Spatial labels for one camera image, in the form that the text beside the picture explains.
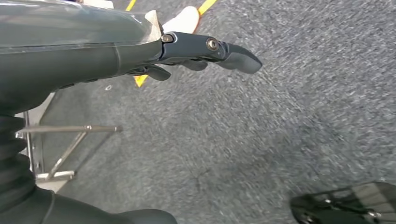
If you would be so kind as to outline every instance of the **metal bar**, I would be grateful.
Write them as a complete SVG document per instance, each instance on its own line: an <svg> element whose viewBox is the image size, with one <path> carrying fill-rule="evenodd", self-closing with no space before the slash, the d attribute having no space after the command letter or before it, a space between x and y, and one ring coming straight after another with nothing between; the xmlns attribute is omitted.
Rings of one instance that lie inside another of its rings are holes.
<svg viewBox="0 0 396 224"><path fill-rule="evenodd" d="M54 177L54 174L58 171L58 169L61 167L64 161L69 157L69 155L77 148L77 146L86 137L86 135L87 132L78 133L74 141L70 144L70 146L66 149L66 151L61 156L61 158L59 158L59 160L55 163L54 167L48 173L48 176L45 178L46 181Z"/></svg>
<svg viewBox="0 0 396 224"><path fill-rule="evenodd" d="M75 172L73 170L56 172L51 178L51 181L68 181L74 178ZM36 176L37 182L45 182L48 177L48 173L38 174Z"/></svg>
<svg viewBox="0 0 396 224"><path fill-rule="evenodd" d="M120 132L121 126L29 126L18 133L46 133L46 132Z"/></svg>
<svg viewBox="0 0 396 224"><path fill-rule="evenodd" d="M29 121L29 112L25 111L23 112L23 118L25 119L25 126L29 127L30 125L30 121ZM30 160L30 171L32 171L33 174L35 174L35 160L33 158L33 147L32 147L32 136L30 135L30 133L25 133L24 134L24 139L27 142L27 148L26 151L28 153L28 157Z"/></svg>

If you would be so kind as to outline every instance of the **metal rod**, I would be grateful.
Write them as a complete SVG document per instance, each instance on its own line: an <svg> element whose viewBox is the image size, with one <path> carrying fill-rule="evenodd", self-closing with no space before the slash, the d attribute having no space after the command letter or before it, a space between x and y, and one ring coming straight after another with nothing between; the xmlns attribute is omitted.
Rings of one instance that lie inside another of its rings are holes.
<svg viewBox="0 0 396 224"><path fill-rule="evenodd" d="M56 172L54 176L51 178L51 181L66 181L66 180L71 180L74 178L75 172L73 170L69 171L62 171L62 172ZM45 174L37 174L36 180L38 182L45 182L46 178L48 177L48 173Z"/></svg>
<svg viewBox="0 0 396 224"><path fill-rule="evenodd" d="M74 141L70 144L70 146L66 149L66 151L63 153L61 158L59 158L59 160L55 163L54 167L48 173L48 176L45 178L46 181L54 177L54 174L58 171L58 169L61 167L64 161L69 157L69 155L77 148L77 146L86 137L86 135L87 132L78 133Z"/></svg>
<svg viewBox="0 0 396 224"><path fill-rule="evenodd" d="M46 133L46 132L120 132L121 126L30 126L19 133Z"/></svg>
<svg viewBox="0 0 396 224"><path fill-rule="evenodd" d="M25 119L25 126L29 127L30 125L30 121L29 121L29 112L25 111L23 112L23 118ZM35 174L35 160L33 158L33 147L32 147L32 136L30 135L30 133L25 133L24 134L24 139L27 142L27 148L26 151L28 153L28 157L30 160L30 171L32 171L33 174Z"/></svg>

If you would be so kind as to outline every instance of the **robotic hand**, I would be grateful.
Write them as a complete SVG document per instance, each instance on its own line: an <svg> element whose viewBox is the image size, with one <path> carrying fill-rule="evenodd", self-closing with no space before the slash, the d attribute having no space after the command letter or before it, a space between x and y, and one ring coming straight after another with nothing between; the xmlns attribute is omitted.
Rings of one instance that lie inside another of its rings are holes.
<svg viewBox="0 0 396 224"><path fill-rule="evenodd" d="M0 112L38 106L59 88L124 74L166 80L156 64L204 70L208 62L253 74L262 64L243 47L210 36L163 33L156 14L67 1L6 0L0 14Z"/></svg>
<svg viewBox="0 0 396 224"><path fill-rule="evenodd" d="M161 36L163 50L158 62L166 65L183 65L194 71L207 67L213 62L229 70L239 70L253 74L262 63L243 47L221 42L213 37L179 32L169 32ZM156 65L140 67L128 72L133 75L148 74L156 80L166 80L170 73Z"/></svg>

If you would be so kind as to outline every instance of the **white shoe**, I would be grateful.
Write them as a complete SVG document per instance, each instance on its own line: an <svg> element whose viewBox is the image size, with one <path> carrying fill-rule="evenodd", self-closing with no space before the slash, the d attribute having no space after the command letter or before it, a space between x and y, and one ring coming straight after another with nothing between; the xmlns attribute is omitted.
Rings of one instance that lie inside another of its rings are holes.
<svg viewBox="0 0 396 224"><path fill-rule="evenodd" d="M194 33L199 22L198 9L193 6L187 6L175 18L169 20L163 25L164 33L167 32L181 32Z"/></svg>

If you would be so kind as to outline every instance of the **yellow tape line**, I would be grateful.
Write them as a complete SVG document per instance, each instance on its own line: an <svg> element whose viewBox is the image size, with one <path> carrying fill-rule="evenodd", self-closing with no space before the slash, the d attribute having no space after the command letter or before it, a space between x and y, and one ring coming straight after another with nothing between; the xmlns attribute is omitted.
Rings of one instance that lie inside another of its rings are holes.
<svg viewBox="0 0 396 224"><path fill-rule="evenodd" d="M125 9L125 10L126 10L126 11L131 11L131 9L132 9L132 7L134 6L135 2L136 2L136 0L131 0L131 1L129 2L129 5L128 5L127 9Z"/></svg>
<svg viewBox="0 0 396 224"><path fill-rule="evenodd" d="M198 12L200 15L203 15L212 5L216 2L217 0L206 0L201 7L198 8ZM127 7L127 11L130 11L132 7L134 6L136 0L131 0ZM135 76L135 82L138 87L141 87L146 80L146 78L149 77L148 75L142 75L142 76Z"/></svg>
<svg viewBox="0 0 396 224"><path fill-rule="evenodd" d="M217 0L206 0L201 7L198 8L200 15L203 15Z"/></svg>

